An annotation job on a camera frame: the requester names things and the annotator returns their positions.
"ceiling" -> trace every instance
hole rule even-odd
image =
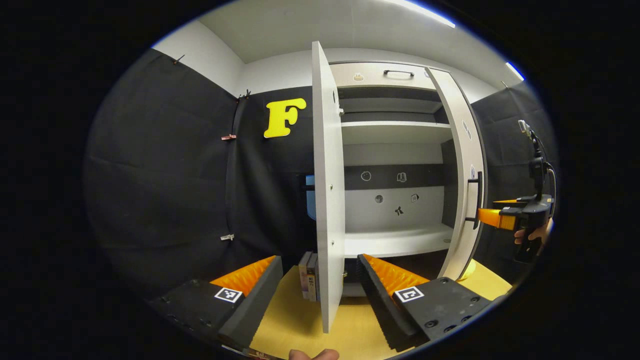
[[[384,0],[236,0],[199,18],[245,63],[322,46],[405,53],[465,71],[495,88],[519,80],[459,24],[450,28]]]

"cabinet shelf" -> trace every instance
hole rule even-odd
[[[444,143],[453,138],[450,124],[417,121],[342,123],[342,143]]]
[[[346,233],[344,257],[356,258],[367,254],[376,258],[423,254],[445,250],[451,243],[453,229],[444,224],[433,224],[421,229],[375,233]]]

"yellow letter f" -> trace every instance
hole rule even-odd
[[[288,106],[292,107],[289,111],[286,111]],[[264,137],[287,136],[291,130],[285,126],[285,120],[289,121],[289,125],[295,124],[298,121],[298,109],[302,110],[306,107],[307,102],[302,98],[273,101],[267,104],[269,109],[269,128],[264,132]]]

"drawer handle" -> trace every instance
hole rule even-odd
[[[389,72],[404,72],[405,74],[409,74],[410,77],[413,77],[413,73],[410,71],[401,71],[401,70],[385,70],[384,73],[387,75]]]
[[[473,221],[474,222],[474,230],[476,229],[476,227],[478,227],[478,209],[482,206],[482,172],[479,171],[478,172],[478,178],[477,179],[468,179],[467,180],[469,183],[477,183],[478,184],[478,199],[477,199],[477,205],[476,205],[476,217],[475,218],[470,218],[470,217],[466,217],[465,221]]]

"drawer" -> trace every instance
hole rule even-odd
[[[424,67],[397,63],[338,63],[331,66],[340,87],[389,86],[436,90]]]

